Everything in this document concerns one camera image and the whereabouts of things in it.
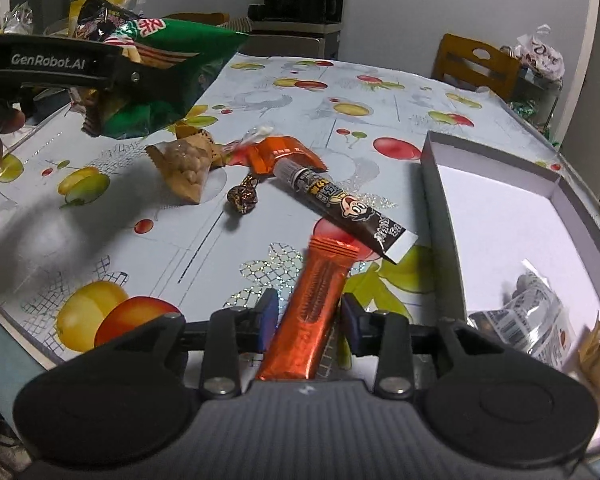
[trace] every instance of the metal bolt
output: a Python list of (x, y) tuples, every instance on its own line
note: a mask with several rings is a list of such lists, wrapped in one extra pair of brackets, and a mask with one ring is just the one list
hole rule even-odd
[(203, 386), (206, 391), (216, 395), (225, 395), (235, 390), (235, 383), (229, 377), (212, 377)]
[(380, 381), (380, 388), (388, 394), (405, 394), (411, 390), (411, 381), (404, 377), (385, 377)]

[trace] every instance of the table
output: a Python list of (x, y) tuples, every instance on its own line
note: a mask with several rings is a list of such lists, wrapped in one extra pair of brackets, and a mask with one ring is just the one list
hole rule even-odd
[[(186, 120), (223, 144), (263, 125), (297, 137), (323, 158), (334, 181), (419, 234), (424, 252), (429, 231), (418, 160), (428, 130), (483, 142), (561, 172), (600, 226), (597, 204), (568, 164), (489, 91), (461, 91), (337, 61), (238, 54)], [(284, 307), (310, 235), (342, 235), (274, 179), (258, 186), (253, 212), (231, 215), (224, 197), (247, 173), (238, 158), (210, 174), (203, 203), (182, 205), (144, 156), (145, 146), (173, 139), (171, 132), (91, 139), (79, 131), (81, 122), (65, 109), (46, 120), (14, 151), (1, 178), (8, 182), (0, 182), (0, 322), (45, 367), (93, 341), (104, 317), (99, 309), (120, 290), (169, 301), (188, 320), (206, 319), (222, 306), (253, 306), (267, 286), (279, 290)], [(77, 185), (59, 194), (59, 184), (76, 171), (99, 176), (81, 181), (80, 194)], [(71, 196), (94, 200), (65, 206)], [(363, 250), (354, 272), (375, 272), (374, 259)], [(416, 322), (434, 322), (427, 272), (383, 280), (390, 297), (374, 301), (394, 298)], [(73, 313), (79, 323), (64, 326), (59, 335), (56, 318), (63, 305), (96, 281), (113, 284), (79, 292), (82, 306)], [(0, 330), (0, 409), (7, 416), (17, 388), (40, 371), (27, 355)], [(199, 362), (199, 356), (190, 356), (187, 383), (196, 383)], [(257, 356), (246, 358), (245, 376), (257, 364)], [(332, 372), (340, 373), (327, 352), (320, 373)], [(354, 360), (347, 374), (369, 381), (372, 367)]]

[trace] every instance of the green snack bag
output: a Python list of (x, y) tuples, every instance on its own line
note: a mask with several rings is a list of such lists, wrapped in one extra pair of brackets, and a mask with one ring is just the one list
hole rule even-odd
[(104, 43), (123, 48), (134, 62), (173, 71), (184, 81), (177, 97), (134, 102), (112, 92), (85, 99), (83, 131), (113, 139), (144, 137), (183, 118), (248, 35), (181, 20), (143, 18), (117, 28)]

